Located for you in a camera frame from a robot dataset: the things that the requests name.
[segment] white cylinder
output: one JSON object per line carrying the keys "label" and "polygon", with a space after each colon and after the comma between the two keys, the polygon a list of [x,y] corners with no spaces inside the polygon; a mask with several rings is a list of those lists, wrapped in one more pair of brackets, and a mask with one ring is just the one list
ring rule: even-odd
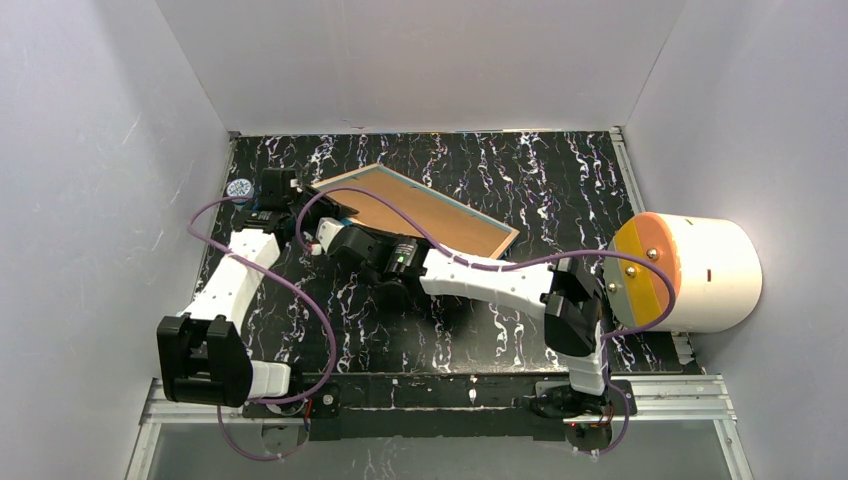
{"label": "white cylinder", "polygon": [[763,272],[751,239],[729,220],[660,215],[680,262],[680,290],[657,330],[720,332],[757,305]]}
{"label": "white cylinder", "polygon": [[[637,215],[630,222],[616,234],[612,248],[656,262],[677,294],[671,315],[654,330],[718,332],[753,311],[762,289],[762,269],[741,227],[728,220],[656,213]],[[665,287],[642,267],[628,275],[627,266],[632,264],[617,262],[609,269],[617,287],[609,292],[613,312],[627,325],[648,323],[667,305],[661,291]]]}

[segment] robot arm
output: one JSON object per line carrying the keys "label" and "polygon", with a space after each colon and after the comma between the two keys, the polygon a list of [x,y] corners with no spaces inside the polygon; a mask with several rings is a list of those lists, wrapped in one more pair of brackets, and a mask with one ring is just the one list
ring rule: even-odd
{"label": "robot arm", "polygon": [[[315,190],[297,186],[294,171],[263,172],[258,200],[234,218],[229,250],[203,290],[176,317],[165,317],[156,332],[165,396],[172,401],[237,407],[246,400],[285,396],[292,368],[284,363],[251,361],[241,341],[245,312],[263,274],[237,262],[238,255],[270,268],[294,235],[300,207]],[[344,218],[355,213],[330,199],[307,217]]]}
{"label": "robot arm", "polygon": [[[229,249],[270,268],[294,237],[294,223],[315,196],[300,188],[288,169],[266,169],[259,198],[236,214]],[[576,416],[586,405],[605,404],[606,368],[600,341],[602,295],[598,280],[579,260],[513,271],[462,266],[424,239],[395,235],[340,220],[356,212],[322,197],[304,220],[314,232],[312,253],[326,253],[360,272],[377,301],[403,304],[415,293],[456,295],[514,308],[543,319],[545,343],[561,355],[570,385],[557,405],[540,398],[545,416]],[[509,262],[456,252],[475,263],[505,267]],[[297,390],[292,368],[251,361],[240,333],[245,312],[263,275],[231,258],[221,260],[206,287],[178,317],[165,317],[157,330],[166,397],[172,401],[239,406],[248,399],[281,397]]]}
{"label": "robot arm", "polygon": [[[416,291],[455,295],[544,320],[545,343],[562,355],[570,388],[590,396],[604,395],[606,364],[599,322],[602,294],[597,278],[586,272],[579,260],[510,271],[472,269],[430,248],[426,240],[343,225],[332,218],[320,220],[317,239],[319,250],[363,271],[378,298],[396,302]],[[512,265],[450,251],[478,265]]]}

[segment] cable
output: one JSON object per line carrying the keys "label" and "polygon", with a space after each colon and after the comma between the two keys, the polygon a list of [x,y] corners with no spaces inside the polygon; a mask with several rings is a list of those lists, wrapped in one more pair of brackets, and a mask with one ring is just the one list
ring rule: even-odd
{"label": "cable", "polygon": [[[410,226],[412,226],[415,230],[417,230],[425,239],[427,239],[428,242],[430,242],[430,244],[433,246],[433,248],[438,250],[443,255],[451,257],[456,263],[463,265],[463,266],[467,266],[469,268],[474,268],[474,269],[477,269],[477,270],[484,270],[484,271],[512,271],[512,270],[518,270],[518,269],[521,269],[521,268],[529,267],[529,266],[532,266],[532,265],[538,265],[538,264],[541,264],[541,263],[553,262],[553,261],[560,260],[560,259],[563,259],[563,258],[574,258],[574,257],[588,256],[588,255],[598,255],[598,256],[601,256],[601,257],[613,257],[613,258],[619,258],[619,259],[622,259],[622,260],[627,260],[627,261],[639,264],[639,265],[647,268],[648,270],[652,271],[654,274],[656,274],[660,278],[660,280],[662,280],[662,282],[665,284],[666,288],[669,291],[669,301],[668,301],[668,305],[666,306],[666,309],[654,321],[652,321],[650,323],[647,323],[645,325],[641,325],[641,326],[638,326],[638,327],[635,327],[635,328],[609,332],[609,333],[602,335],[601,336],[601,342],[602,342],[602,351],[604,352],[603,353],[604,360],[606,360],[606,349],[605,349],[606,340],[608,340],[610,338],[615,338],[615,337],[633,334],[633,333],[641,333],[641,332],[644,332],[646,330],[649,330],[649,329],[655,327],[656,325],[658,325],[659,323],[661,323],[663,320],[665,320],[666,317],[668,317],[668,315],[671,313],[672,309],[674,308],[676,297],[675,297],[674,285],[671,283],[671,280],[662,272],[662,270],[660,270],[656,266],[654,266],[654,265],[646,262],[645,260],[643,260],[639,257],[636,257],[634,255],[628,255],[628,254],[625,254],[625,253],[612,252],[612,251],[607,251],[607,250],[575,250],[575,251],[572,251],[572,252],[562,252],[562,253],[557,253],[557,254],[553,254],[553,255],[548,255],[546,257],[541,257],[541,258],[537,258],[535,260],[516,263],[516,264],[512,264],[512,265],[508,265],[508,266],[484,265],[484,264],[471,263],[468,260],[466,260],[465,258],[463,258],[462,256],[456,255],[455,253],[453,253],[453,252],[449,251],[447,248],[445,248],[441,243],[439,243],[435,238],[433,238],[432,235],[430,235],[426,230],[424,230],[424,228],[421,227],[421,225],[419,225],[417,222],[415,222],[412,218],[410,218],[408,215],[406,215],[404,212],[402,212],[396,206],[392,205],[391,203],[389,203],[387,200],[383,199],[379,195],[373,194],[373,193],[371,193],[367,190],[357,188],[357,187],[335,187],[335,188],[330,188],[330,189],[318,192],[318,194],[316,194],[314,197],[312,197],[306,203],[306,205],[304,205],[303,209],[298,214],[297,222],[295,223],[295,238],[297,239],[298,243],[305,250],[308,250],[308,248],[307,248],[307,245],[303,241],[302,224],[303,224],[303,219],[306,216],[306,212],[309,210],[309,208],[312,207],[312,205],[314,205],[318,200],[320,200],[322,197],[326,196],[327,194],[335,192],[335,191],[343,191],[343,190],[354,191],[354,192],[361,193],[363,195],[367,195],[367,196],[379,201],[380,203],[384,204],[386,207],[388,207],[389,209],[394,211],[396,214],[398,214],[401,218],[403,218],[407,223],[409,223]],[[223,252],[225,255],[232,257],[233,260],[235,260],[235,261],[237,261],[237,262],[239,262],[239,263],[241,263],[245,266],[253,268],[254,270],[259,271],[260,273],[264,274],[266,277],[270,278],[271,280],[274,280],[277,283],[286,287],[287,289],[291,290],[292,293],[295,294],[295,296],[300,297],[301,300],[306,302],[306,304],[310,307],[310,309],[312,309],[315,312],[315,314],[318,316],[319,320],[321,320],[321,323],[324,326],[324,329],[327,333],[328,340],[329,340],[329,343],[330,343],[330,355],[329,355],[329,359],[328,359],[328,362],[327,362],[327,368],[324,370],[324,374],[322,375],[321,379],[319,379],[318,383],[316,383],[312,388],[306,390],[305,392],[298,394],[298,395],[295,395],[295,396],[292,396],[292,397],[282,398],[282,399],[258,399],[257,400],[257,403],[264,403],[264,404],[292,403],[292,402],[295,402],[295,401],[298,401],[298,400],[308,398],[312,394],[316,393],[329,380],[330,375],[332,374],[332,371],[333,371],[333,366],[335,365],[335,362],[336,362],[335,333],[333,332],[332,325],[330,324],[330,321],[327,318],[326,314],[324,314],[324,312],[321,310],[321,308],[318,306],[318,304],[314,300],[312,300],[312,298],[310,298],[304,291],[299,289],[297,286],[295,286],[294,284],[292,284],[288,280],[282,278],[281,276],[275,274],[274,272],[271,272],[267,268],[262,267],[261,265],[258,265],[254,262],[251,262],[250,260],[248,260],[244,257],[241,257],[240,255],[234,254],[233,251],[231,249],[229,249],[227,246],[225,246],[225,245],[223,245],[219,242],[216,242],[215,240],[213,240],[212,238],[210,238],[206,235],[203,235],[202,233],[200,233],[199,231],[197,231],[194,228],[194,222],[206,210],[212,208],[215,205],[221,204],[223,202],[227,202],[227,201],[231,201],[231,200],[243,200],[243,199],[245,199],[245,197],[224,197],[222,199],[219,199],[219,200],[216,200],[214,202],[210,202],[210,203],[206,204],[203,208],[201,208],[198,212],[196,212],[192,216],[191,221],[189,222],[189,224],[187,226],[187,230],[188,230],[189,234],[191,234],[192,236],[194,236],[194,237],[202,240],[203,242],[211,245],[213,248]],[[601,454],[607,453],[610,450],[614,449],[616,446],[618,446],[618,444],[624,438],[624,434],[627,431],[627,426],[629,425],[629,421],[630,421],[630,405],[627,402],[627,398],[626,398],[624,391],[622,391],[620,388],[618,388],[617,386],[612,384],[610,377],[609,377],[609,368],[607,368],[604,372],[604,380],[605,380],[605,383],[607,384],[607,386],[611,390],[614,390],[619,395],[621,395],[622,399],[624,400],[625,415],[624,415],[624,424],[622,425],[622,429],[621,429],[621,432],[619,433],[618,437],[616,437],[616,439],[612,443],[610,443],[610,445],[607,448],[600,450],[599,453],[601,453]],[[235,444],[235,442],[232,441],[232,439],[229,437],[229,434],[226,431],[226,428],[224,428],[223,418],[221,417],[220,408],[218,409],[218,420],[219,420],[219,425],[221,427],[221,432],[224,435],[224,438],[227,440],[227,443],[239,454],[245,456],[246,458],[251,458],[251,459],[254,459],[254,460],[258,460],[258,461],[268,461],[268,460],[275,460],[275,459],[278,459],[278,458],[282,458],[282,456],[280,456],[280,455],[275,456],[275,457],[260,457],[260,456],[253,455],[253,454],[250,454],[250,453],[242,450],[240,447],[238,447],[238,445]],[[290,455],[291,453],[294,453],[294,451],[297,451],[299,448],[300,447],[297,447],[295,450],[286,453],[285,456]]]}
{"label": "cable", "polygon": [[186,229],[188,230],[188,233],[191,234],[191,236],[193,236],[193,237],[195,237],[199,240],[202,240],[203,242],[211,245],[216,250],[223,252],[224,255],[229,256],[230,258],[241,263],[242,265],[248,266],[248,267],[262,273],[263,275],[270,278],[271,280],[273,280],[273,281],[279,283],[280,285],[286,287],[287,289],[289,289],[292,293],[295,294],[295,296],[300,297],[300,299],[303,300],[309,306],[309,308],[312,309],[313,312],[315,312],[315,314],[318,316],[318,319],[321,320],[321,324],[324,325],[324,331],[327,333],[327,340],[329,340],[329,342],[330,342],[330,358],[327,360],[327,366],[324,369],[324,375],[321,376],[321,378],[318,380],[318,383],[313,385],[312,388],[306,390],[305,392],[294,395],[292,397],[270,398],[270,399],[260,398],[260,399],[255,400],[256,403],[270,404],[270,405],[282,405],[282,404],[286,404],[286,403],[294,403],[294,402],[297,402],[299,400],[303,400],[303,399],[311,397],[314,393],[316,393],[318,390],[320,390],[321,387],[323,387],[325,383],[327,383],[327,380],[330,379],[330,375],[333,373],[333,367],[336,364],[336,335],[335,335],[335,332],[333,331],[333,326],[330,324],[330,319],[327,318],[327,315],[324,313],[323,310],[321,310],[321,307],[319,307],[318,304],[315,303],[315,300],[313,300],[309,295],[306,294],[306,292],[304,292],[303,290],[298,288],[295,284],[289,282],[288,280],[277,275],[276,273],[268,270],[267,268],[263,267],[262,265],[251,262],[250,260],[242,257],[241,255],[237,255],[237,254],[233,253],[233,251],[230,250],[230,248],[227,247],[226,245],[219,243],[219,242],[216,242],[212,238],[200,233],[199,231],[197,231],[196,228],[194,228],[194,222],[197,221],[197,218],[200,215],[202,215],[206,210],[209,210],[210,208],[214,207],[215,205],[218,205],[218,204],[221,204],[221,203],[224,203],[224,202],[230,202],[230,201],[233,201],[233,200],[245,200],[245,199],[249,199],[249,198],[250,197],[224,197],[224,198],[215,200],[214,202],[209,202],[206,205],[204,205],[200,210],[198,210],[191,217],[191,220],[189,221]]}
{"label": "cable", "polygon": [[[312,197],[311,199],[309,199],[308,202],[306,202],[306,204],[303,206],[303,209],[298,214],[297,222],[295,223],[295,238],[297,239],[297,241],[301,245],[301,247],[304,248],[304,250],[308,250],[306,243],[303,241],[303,232],[302,232],[303,219],[306,217],[306,213],[309,211],[309,209],[312,207],[312,205],[314,205],[318,200],[320,200],[321,198],[323,198],[324,196],[326,196],[330,193],[339,192],[339,191],[357,192],[357,193],[361,193],[363,195],[369,196],[369,197],[373,198],[374,200],[377,200],[378,202],[382,203],[383,205],[388,207],[390,210],[395,212],[398,216],[403,218],[412,228],[414,228],[416,231],[418,231],[418,233],[420,233],[430,243],[430,245],[432,245],[433,248],[435,248],[436,250],[441,252],[443,255],[450,257],[456,263],[463,265],[463,266],[467,266],[469,268],[474,268],[474,269],[477,269],[477,270],[484,270],[484,271],[488,271],[488,272],[497,272],[497,271],[509,272],[509,271],[512,271],[512,270],[518,270],[518,269],[529,267],[529,266],[532,266],[532,265],[554,262],[554,261],[557,261],[557,260],[560,260],[560,259],[563,259],[563,258],[585,257],[585,256],[590,256],[590,255],[597,255],[597,256],[600,256],[600,257],[611,257],[611,258],[618,258],[618,259],[621,259],[621,260],[627,260],[629,262],[633,262],[633,263],[636,263],[638,265],[641,265],[641,266],[647,268],[648,270],[653,272],[656,276],[658,276],[660,278],[660,280],[662,280],[666,289],[668,289],[668,305],[666,305],[665,310],[663,310],[663,312],[660,313],[660,315],[655,320],[653,320],[652,322],[646,323],[645,325],[640,325],[640,326],[637,326],[637,327],[623,329],[623,330],[617,330],[617,331],[613,331],[613,332],[609,332],[609,333],[605,333],[605,334],[601,335],[601,350],[603,352],[602,353],[602,355],[603,355],[603,362],[602,363],[603,364],[606,364],[606,341],[607,340],[609,340],[611,338],[616,338],[616,337],[623,337],[625,335],[642,333],[642,332],[645,332],[646,330],[650,330],[651,328],[654,328],[655,326],[662,323],[663,320],[665,320],[671,314],[671,311],[674,309],[674,304],[677,301],[676,292],[674,290],[674,284],[671,282],[671,279],[668,278],[668,276],[662,270],[659,269],[659,267],[657,267],[656,265],[653,265],[650,262],[647,262],[644,259],[639,258],[635,255],[629,255],[629,254],[626,254],[626,253],[612,252],[612,251],[609,251],[609,250],[574,250],[574,251],[571,251],[571,252],[555,253],[553,255],[540,257],[540,258],[537,258],[537,259],[534,259],[534,260],[529,260],[529,261],[526,261],[526,262],[519,262],[519,263],[515,263],[515,264],[512,264],[512,265],[508,265],[508,266],[482,265],[482,264],[477,264],[477,263],[471,263],[468,260],[466,260],[465,258],[463,258],[462,256],[457,255],[457,254],[451,252],[450,250],[448,250],[447,248],[445,248],[445,246],[442,245],[438,240],[436,240],[432,235],[430,235],[424,229],[424,227],[419,225],[409,215],[402,212],[398,207],[393,205],[391,202],[384,199],[380,195],[377,195],[375,193],[371,193],[371,192],[369,192],[365,189],[358,188],[358,187],[340,186],[340,187],[328,188],[326,190],[322,190],[322,191],[318,192],[314,197]],[[621,432],[618,434],[616,439],[614,441],[612,441],[612,443],[610,443],[609,446],[598,451],[599,454],[607,453],[607,452],[613,450],[615,447],[617,447],[618,444],[621,443],[621,440],[624,439],[624,435],[625,435],[625,433],[627,433],[627,427],[630,425],[630,404],[627,401],[627,395],[624,393],[624,391],[622,389],[618,388],[616,385],[613,385],[613,383],[610,379],[610,376],[609,376],[609,367],[607,367],[604,371],[604,381],[605,381],[605,383],[607,384],[607,387],[609,387],[610,390],[613,390],[616,393],[618,393],[619,395],[621,395],[621,398],[624,400],[624,423],[622,424]]]}
{"label": "cable", "polygon": [[270,408],[268,409],[268,411],[273,412],[273,413],[277,413],[277,415],[280,415],[281,417],[293,417],[293,416],[297,415],[298,413],[302,412],[304,408],[306,408],[306,405],[309,404],[309,400],[302,400],[300,402],[300,406],[297,407],[297,410],[294,410],[294,411],[289,412],[289,413],[283,413],[282,409],[280,409],[280,413],[274,412]]}
{"label": "cable", "polygon": [[612,423],[612,417],[615,416],[615,405],[610,402],[609,408],[607,410],[609,412],[609,418],[607,418],[607,412],[601,410],[601,418],[598,419],[597,423],[594,424],[596,427],[606,427],[609,426],[610,423]]}
{"label": "cable", "polygon": [[220,430],[221,430],[221,435],[224,436],[224,440],[227,441],[227,444],[230,446],[230,448],[235,450],[236,453],[238,453],[239,455],[241,455],[244,458],[247,458],[247,459],[250,459],[250,460],[255,460],[257,462],[273,462],[274,460],[282,460],[283,458],[286,458],[289,455],[297,453],[306,444],[306,442],[304,441],[303,443],[297,445],[296,447],[294,447],[293,449],[289,450],[286,453],[278,453],[278,454],[272,455],[272,456],[254,455],[254,454],[244,450],[243,448],[239,447],[238,444],[235,442],[235,440],[233,440],[233,437],[230,436],[230,432],[227,431],[227,427],[224,426],[224,417],[221,415],[220,405],[218,406],[217,410],[218,410],[218,428],[220,428]]}
{"label": "cable", "polygon": [[312,399],[309,399],[309,406],[306,407],[306,413],[303,414],[303,428],[306,429],[306,433],[309,433],[309,414],[312,413]]}

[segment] glass panel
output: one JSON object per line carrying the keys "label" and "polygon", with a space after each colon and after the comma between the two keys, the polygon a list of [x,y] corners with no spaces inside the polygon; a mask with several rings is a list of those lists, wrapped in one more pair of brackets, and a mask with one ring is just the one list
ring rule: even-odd
{"label": "glass panel", "polygon": [[[265,452],[258,425],[229,425],[244,449]],[[297,429],[278,435],[281,448]],[[274,446],[277,440],[271,441]],[[284,463],[242,458],[217,425],[163,425],[151,479],[730,479],[712,421],[631,422],[627,438],[597,462],[566,442],[529,438],[369,438],[307,443]]]}

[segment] white vein pattern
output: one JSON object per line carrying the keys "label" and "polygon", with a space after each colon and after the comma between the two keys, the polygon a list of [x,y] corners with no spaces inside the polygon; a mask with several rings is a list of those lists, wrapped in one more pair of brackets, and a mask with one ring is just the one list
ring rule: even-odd
{"label": "white vein pattern", "polygon": [[[255,180],[265,167],[295,167],[316,182],[383,164],[521,231],[514,261],[577,248],[604,248],[632,211],[603,132],[267,136],[238,140],[228,180]],[[234,208],[223,206],[213,236],[226,241]],[[202,288],[220,255],[201,265]],[[593,271],[602,262],[589,260]],[[544,324],[514,310],[453,297],[385,311],[354,272],[287,246],[275,271],[322,305],[336,330],[345,373],[509,373],[562,371],[544,344]],[[243,340],[252,358],[326,365],[327,338],[313,312],[264,282],[248,310]],[[663,371],[676,359],[653,337],[612,342],[614,369]]]}

